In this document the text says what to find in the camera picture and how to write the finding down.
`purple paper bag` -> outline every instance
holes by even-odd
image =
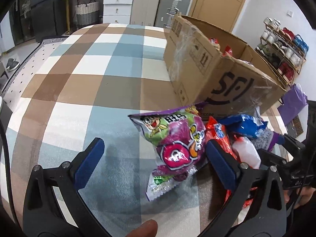
[[[307,96],[303,93],[300,84],[292,85],[291,89],[282,96],[283,105],[278,107],[284,125],[290,123],[307,105]]]

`open cardboard box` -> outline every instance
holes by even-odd
[[[210,38],[218,40],[220,50]],[[227,45],[233,57],[223,56]],[[264,59],[246,42],[188,16],[173,18],[164,60],[182,105],[209,103],[203,109],[203,119],[252,113],[257,106],[263,113],[286,91]]]

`silver suitcase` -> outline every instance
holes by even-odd
[[[153,26],[159,0],[133,0],[131,24]]]
[[[171,28],[171,21],[177,11],[186,15],[190,0],[160,0],[155,27]]]

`human hand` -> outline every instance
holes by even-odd
[[[303,206],[305,205],[307,202],[309,202],[309,200],[311,199],[312,195],[315,192],[315,188],[312,187],[303,187],[302,191],[301,191],[301,199],[300,201],[294,206],[294,209],[297,209],[299,206]],[[285,203],[288,203],[288,201],[290,200],[290,196],[289,196],[289,190],[285,190],[283,191],[284,193],[284,200]]]
[[[158,224],[155,220],[148,220],[140,227],[131,231],[126,237],[155,237],[158,230]]]

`metal screw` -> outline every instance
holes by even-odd
[[[271,170],[272,172],[276,172],[276,171],[277,171],[277,167],[276,167],[276,166],[270,166],[270,170]]]
[[[34,167],[33,167],[33,170],[36,172],[36,171],[38,171],[38,170],[40,170],[40,165],[35,165]]]
[[[68,168],[70,166],[70,162],[69,161],[65,161],[61,164],[62,168]]]
[[[240,167],[241,167],[242,169],[247,169],[249,166],[248,166],[247,163],[242,162],[242,163],[240,164]]]

